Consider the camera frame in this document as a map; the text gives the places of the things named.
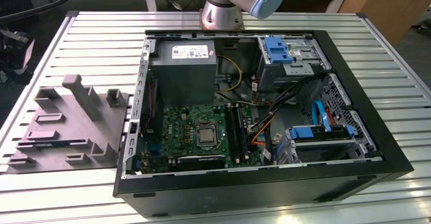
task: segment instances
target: metal table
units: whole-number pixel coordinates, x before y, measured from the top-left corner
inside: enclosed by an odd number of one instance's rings
[[[327,30],[415,171],[340,202],[185,215],[166,222],[428,223],[431,93],[367,19],[355,14],[244,14],[247,29]],[[66,17],[0,131],[0,163],[25,133],[38,87],[81,74],[96,91],[133,94],[144,32],[198,29],[197,13],[80,12]],[[112,197],[114,169],[0,176],[0,223],[134,223],[148,220]]]

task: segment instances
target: yellow cable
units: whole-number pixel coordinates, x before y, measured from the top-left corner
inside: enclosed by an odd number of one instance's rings
[[[224,58],[225,60],[228,60],[231,62],[231,64],[233,64],[235,68],[237,69],[237,72],[240,73],[240,78],[237,80],[236,85],[233,85],[228,89],[216,90],[216,92],[220,93],[220,92],[228,92],[228,91],[231,91],[232,89],[235,89],[241,84],[241,81],[243,81],[243,71],[241,71],[240,67],[237,66],[237,64],[228,57],[225,57],[223,55],[217,55],[217,58]]]

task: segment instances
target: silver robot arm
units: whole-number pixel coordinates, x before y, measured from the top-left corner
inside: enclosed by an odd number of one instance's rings
[[[241,10],[257,19],[267,18],[283,0],[207,0],[201,25],[208,30],[235,30],[243,27]]]

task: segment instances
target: green motherboard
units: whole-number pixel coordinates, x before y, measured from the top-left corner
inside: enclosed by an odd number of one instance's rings
[[[240,161],[240,163],[231,159],[224,108],[224,106],[164,108],[162,140],[158,159],[176,156],[211,154],[225,156],[227,162],[224,168],[260,166],[260,154],[257,148],[248,149],[249,158]],[[240,115],[244,125],[252,124],[248,106],[240,107]],[[213,145],[207,146],[205,144],[211,141],[213,141]],[[152,168],[153,173],[168,171],[162,164],[156,163],[157,158],[154,158],[152,162],[152,166],[160,166],[158,168]]]

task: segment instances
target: power supply label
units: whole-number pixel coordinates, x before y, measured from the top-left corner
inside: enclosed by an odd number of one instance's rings
[[[207,59],[208,46],[207,45],[188,45],[172,47],[172,59]]]

